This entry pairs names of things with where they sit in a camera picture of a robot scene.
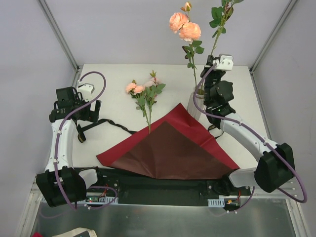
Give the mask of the pink flower tall bunch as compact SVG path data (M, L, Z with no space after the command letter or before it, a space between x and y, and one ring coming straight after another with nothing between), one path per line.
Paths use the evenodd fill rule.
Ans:
M147 124L149 133L151 132L151 118L152 118L152 111L153 111L153 105L157 102L156 97L162 93L162 90L165 88L165 84L161 82L157 78L157 73L152 70L150 72L151 79L145 84L145 99L146 103L149 109L148 115L147 115Z

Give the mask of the leafy rose stem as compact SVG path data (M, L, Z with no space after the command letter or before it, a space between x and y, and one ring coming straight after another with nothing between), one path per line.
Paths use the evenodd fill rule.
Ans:
M234 6L243 2L243 0L221 0L221 5L218 7L212 7L211 16L212 20L209 22L211 28L215 29L212 38L214 44L211 50L211 56L214 56L214 51L217 47L219 37L226 33L225 24L234 13Z

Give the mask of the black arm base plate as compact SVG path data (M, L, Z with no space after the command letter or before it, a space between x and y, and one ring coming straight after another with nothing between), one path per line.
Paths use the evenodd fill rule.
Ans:
M110 187L90 188L88 196L100 198L115 197L115 204L171 205L171 206L208 206L208 201L231 196L238 203L241 196L250 195L248 187L234 188L221 180L171 180L155 179L130 171L101 168L101 180L93 186Z

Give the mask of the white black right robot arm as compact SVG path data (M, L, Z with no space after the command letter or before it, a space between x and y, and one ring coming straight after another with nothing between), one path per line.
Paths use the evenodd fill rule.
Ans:
M232 67L231 55L208 56L200 74L204 79L205 112L211 124L235 138L252 154L258 164L255 168L239 168L226 175L222 189L226 194L233 195L240 187L258 186L271 193L294 177L293 150L287 143L279 145L253 134L230 106L229 102L234 98L233 84L222 80L222 77Z

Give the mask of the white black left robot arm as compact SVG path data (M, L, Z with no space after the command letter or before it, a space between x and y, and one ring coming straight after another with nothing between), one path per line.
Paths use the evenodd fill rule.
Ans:
M77 203L86 198L87 189L99 192L104 188L104 179L97 167L76 171L73 166L73 141L75 135L84 142L79 120L96 123L99 119L101 101L94 110L90 101L94 85L84 83L78 88L65 87L56 90L57 100L49 115L52 127L52 142L48 163L43 173L36 176L36 184L50 207Z

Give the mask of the white ribbed ceramic vase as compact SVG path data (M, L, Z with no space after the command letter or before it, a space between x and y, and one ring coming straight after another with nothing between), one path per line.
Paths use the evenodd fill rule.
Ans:
M198 89L198 92L195 96L197 105L204 109L204 86ZM195 119L199 120L201 116L201 111L197 109L197 107L194 104L194 91L190 94L190 98L187 105L187 112Z

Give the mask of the brown wrapping paper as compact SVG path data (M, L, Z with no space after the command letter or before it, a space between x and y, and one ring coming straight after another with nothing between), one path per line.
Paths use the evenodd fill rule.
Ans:
M168 114L97 156L107 167L156 179L220 179L238 165L179 103Z

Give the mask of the black ribbon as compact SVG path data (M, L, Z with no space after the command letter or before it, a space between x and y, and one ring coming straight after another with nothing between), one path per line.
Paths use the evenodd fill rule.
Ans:
M105 123L105 122L108 122L110 125L119 127L131 135L137 133L137 131L129 130L125 126L118 124L118 123L115 123L111 119L102 118L102 119L98 120L97 122L91 123L91 124L84 126L84 127L81 127L81 125L78 124L76 126L76 129L78 132L78 140L81 143L85 142L86 137L84 135L84 132L93 128L93 127L96 127L102 123ZM193 142L200 144L200 145L203 144L208 138L216 140L224 134L224 132L222 132L219 136L214 137L212 134L209 133L209 130L207 130L207 131L202 132L201 135L199 135L199 132L200 132L200 129L202 128L202 125L198 121L193 122L192 130L190 130L190 125L188 125L184 121L178 120L176 118L161 118L153 123L152 129L155 130L160 125L162 125L164 122L173 126L178 132L180 132L186 138L188 138L188 139L192 140Z

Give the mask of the orange rose stem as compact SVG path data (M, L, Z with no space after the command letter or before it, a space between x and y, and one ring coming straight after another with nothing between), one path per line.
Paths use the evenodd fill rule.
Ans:
M204 48L201 46L202 41L201 29L197 23L191 21L190 11L192 4L187 1L181 7L181 12L175 12L169 19L169 28L174 34L178 34L179 38L186 42L186 45L182 46L185 52L185 59L188 60L187 68L193 70L195 88L197 88L197 68L195 65L195 55L203 54Z

